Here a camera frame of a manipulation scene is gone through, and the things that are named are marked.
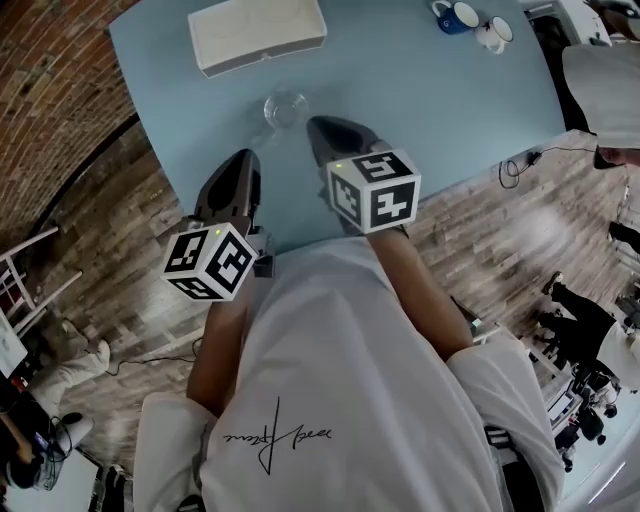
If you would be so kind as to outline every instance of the blue mug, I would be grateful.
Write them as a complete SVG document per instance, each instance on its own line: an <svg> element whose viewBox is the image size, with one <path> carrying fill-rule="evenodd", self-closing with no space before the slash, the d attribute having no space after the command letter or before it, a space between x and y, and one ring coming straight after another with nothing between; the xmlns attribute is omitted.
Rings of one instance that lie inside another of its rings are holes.
<svg viewBox="0 0 640 512"><path fill-rule="evenodd" d="M431 4L431 8L438 17L438 26L447 34L460 34L480 25L476 11L464 2L455 2L452 5L447 0L436 0Z"/></svg>

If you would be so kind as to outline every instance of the blue table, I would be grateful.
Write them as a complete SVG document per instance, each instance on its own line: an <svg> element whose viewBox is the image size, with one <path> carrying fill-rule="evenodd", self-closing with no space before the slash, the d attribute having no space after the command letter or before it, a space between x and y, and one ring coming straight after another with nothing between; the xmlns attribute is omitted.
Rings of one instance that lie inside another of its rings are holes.
<svg viewBox="0 0 640 512"><path fill-rule="evenodd" d="M279 251L342 235L318 197L303 126L268 144L262 109L281 84L312 115L363 123L405 149L422 172L421 197L564 132L542 51L516 0L467 0L481 20L501 16L514 41L500 56L473 33L449 36L423 0L321 0L323 48L205 78L187 14L212 0L143 0L111 24L127 86L186 213L229 155L252 147L262 164L258 223Z"/></svg>

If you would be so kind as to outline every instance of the white box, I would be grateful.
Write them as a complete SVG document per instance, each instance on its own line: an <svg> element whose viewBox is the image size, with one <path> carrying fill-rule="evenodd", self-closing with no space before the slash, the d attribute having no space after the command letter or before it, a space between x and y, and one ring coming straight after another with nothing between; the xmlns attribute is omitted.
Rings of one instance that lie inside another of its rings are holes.
<svg viewBox="0 0 640 512"><path fill-rule="evenodd" d="M212 77L319 48L327 25L317 0L227 0L189 14L198 67Z"/></svg>
<svg viewBox="0 0 640 512"><path fill-rule="evenodd" d="M229 223L192 229L169 239L161 277L193 301L230 301L256 257Z"/></svg>
<svg viewBox="0 0 640 512"><path fill-rule="evenodd" d="M420 179L402 149L327 164L331 206L363 233L413 222Z"/></svg>

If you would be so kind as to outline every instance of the white mug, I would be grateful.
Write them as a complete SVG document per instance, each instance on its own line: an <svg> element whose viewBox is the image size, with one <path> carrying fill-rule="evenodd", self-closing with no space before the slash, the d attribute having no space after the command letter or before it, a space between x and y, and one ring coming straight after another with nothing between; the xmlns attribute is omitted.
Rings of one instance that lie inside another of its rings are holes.
<svg viewBox="0 0 640 512"><path fill-rule="evenodd" d="M513 41L513 31L509 24L499 16L494 16L475 29L478 42L493 53L499 55L507 43Z"/></svg>

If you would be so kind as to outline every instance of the brick wall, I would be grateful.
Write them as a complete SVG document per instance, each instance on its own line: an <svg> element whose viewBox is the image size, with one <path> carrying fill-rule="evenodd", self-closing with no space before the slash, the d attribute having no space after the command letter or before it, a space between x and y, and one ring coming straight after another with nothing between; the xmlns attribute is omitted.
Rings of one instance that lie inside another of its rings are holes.
<svg viewBox="0 0 640 512"><path fill-rule="evenodd" d="M107 27L137 1L0 2L0 252L135 112Z"/></svg>

